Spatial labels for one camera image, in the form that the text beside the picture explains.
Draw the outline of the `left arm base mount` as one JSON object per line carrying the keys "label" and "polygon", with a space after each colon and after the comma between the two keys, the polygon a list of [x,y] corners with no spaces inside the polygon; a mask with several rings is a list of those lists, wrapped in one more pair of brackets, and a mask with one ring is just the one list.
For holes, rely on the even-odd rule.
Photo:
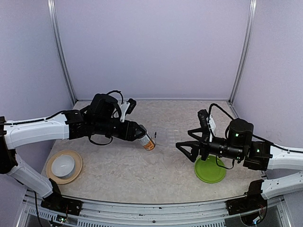
{"label": "left arm base mount", "polygon": [[79,216],[82,208],[82,201],[63,197],[57,183],[51,178],[49,178],[49,181],[52,185],[52,193],[42,199],[41,207],[67,215]]}

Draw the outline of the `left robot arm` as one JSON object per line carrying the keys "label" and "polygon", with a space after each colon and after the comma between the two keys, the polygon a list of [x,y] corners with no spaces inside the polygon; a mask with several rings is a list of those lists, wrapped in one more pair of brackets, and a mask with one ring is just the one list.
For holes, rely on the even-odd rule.
{"label": "left robot arm", "polygon": [[135,141],[146,131],[134,121],[125,119],[136,101],[118,101],[111,93],[96,94],[81,110],[63,110],[51,116],[24,121],[0,118],[0,172],[31,188],[56,210],[66,206],[57,184],[34,170],[16,154],[16,148],[48,140],[73,140],[103,135],[112,140]]}

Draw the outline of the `clear plastic pill organizer box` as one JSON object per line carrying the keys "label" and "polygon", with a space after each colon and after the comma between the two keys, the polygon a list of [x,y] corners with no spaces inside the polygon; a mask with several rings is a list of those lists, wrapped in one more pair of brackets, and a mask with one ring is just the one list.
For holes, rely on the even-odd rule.
{"label": "clear plastic pill organizer box", "polygon": [[155,128],[154,139],[156,145],[163,147],[174,147],[180,140],[180,129],[178,128]]}

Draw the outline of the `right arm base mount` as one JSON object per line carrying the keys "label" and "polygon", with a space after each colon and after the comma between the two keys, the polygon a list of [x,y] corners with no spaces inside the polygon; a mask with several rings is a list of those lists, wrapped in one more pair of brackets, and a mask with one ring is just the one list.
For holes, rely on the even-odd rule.
{"label": "right arm base mount", "polygon": [[226,206],[229,215],[241,214],[261,207],[267,207],[267,200],[262,197],[263,179],[250,183],[248,191],[244,197],[227,200]]}

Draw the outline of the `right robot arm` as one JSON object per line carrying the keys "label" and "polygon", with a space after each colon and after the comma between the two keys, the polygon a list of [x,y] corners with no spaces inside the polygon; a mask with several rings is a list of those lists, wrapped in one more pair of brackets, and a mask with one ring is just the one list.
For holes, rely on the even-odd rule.
{"label": "right robot arm", "polygon": [[246,196],[242,199],[242,206],[247,210],[254,209],[261,198],[268,200],[303,189],[301,148],[279,146],[256,136],[253,134],[253,124],[240,118],[231,119],[224,138],[217,137],[214,134],[215,123],[211,115],[214,106],[221,108],[212,103],[207,110],[202,109],[197,113],[200,127],[187,132],[194,140],[177,142],[177,149],[192,162],[195,162],[197,157],[205,161],[209,155],[214,155],[216,158],[229,158],[233,163],[242,163],[250,170],[298,170],[297,173],[285,177],[251,182]]}

